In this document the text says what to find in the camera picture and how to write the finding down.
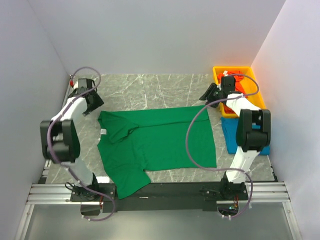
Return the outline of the green t-shirt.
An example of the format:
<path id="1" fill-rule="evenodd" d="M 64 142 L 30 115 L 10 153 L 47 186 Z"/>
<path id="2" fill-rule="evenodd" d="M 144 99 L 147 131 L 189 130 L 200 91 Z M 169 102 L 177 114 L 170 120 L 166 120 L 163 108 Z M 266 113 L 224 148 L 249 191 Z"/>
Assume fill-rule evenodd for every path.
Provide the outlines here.
<path id="1" fill-rule="evenodd" d="M 97 121 L 103 134 L 97 145 L 106 174 L 124 199 L 151 183 L 147 171 L 193 168 L 194 160 L 215 168 L 216 147 L 207 111 L 203 106 L 101 111 Z"/>

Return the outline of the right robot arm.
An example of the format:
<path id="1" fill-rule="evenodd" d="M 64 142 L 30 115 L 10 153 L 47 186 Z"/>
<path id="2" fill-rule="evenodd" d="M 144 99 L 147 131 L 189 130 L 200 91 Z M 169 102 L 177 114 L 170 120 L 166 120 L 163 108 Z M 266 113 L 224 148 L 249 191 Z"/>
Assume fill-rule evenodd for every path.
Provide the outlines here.
<path id="1" fill-rule="evenodd" d="M 245 192 L 245 181 L 250 167 L 260 152 L 270 145 L 271 112 L 251 103 L 247 97 L 259 92 L 242 93 L 236 90 L 235 74 L 222 76 L 220 83 L 211 83 L 199 98 L 206 105 L 216 108 L 223 103 L 238 116 L 235 133 L 237 150 L 230 168 L 220 181 L 219 194 L 223 199 L 233 198 Z"/>

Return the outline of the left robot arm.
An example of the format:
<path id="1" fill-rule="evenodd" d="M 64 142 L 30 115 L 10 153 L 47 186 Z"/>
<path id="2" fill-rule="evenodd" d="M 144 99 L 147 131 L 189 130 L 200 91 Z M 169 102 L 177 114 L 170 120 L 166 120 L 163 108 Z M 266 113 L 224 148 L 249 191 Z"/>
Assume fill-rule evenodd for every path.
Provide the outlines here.
<path id="1" fill-rule="evenodd" d="M 50 120 L 40 123 L 40 138 L 43 157 L 62 166 L 73 178 L 65 187 L 78 196 L 93 200 L 98 197 L 99 184 L 93 172 L 80 158 L 81 145 L 75 120 L 86 116 L 104 104 L 98 95 L 95 81 L 79 78 L 70 81 L 73 91 L 63 108 Z"/>

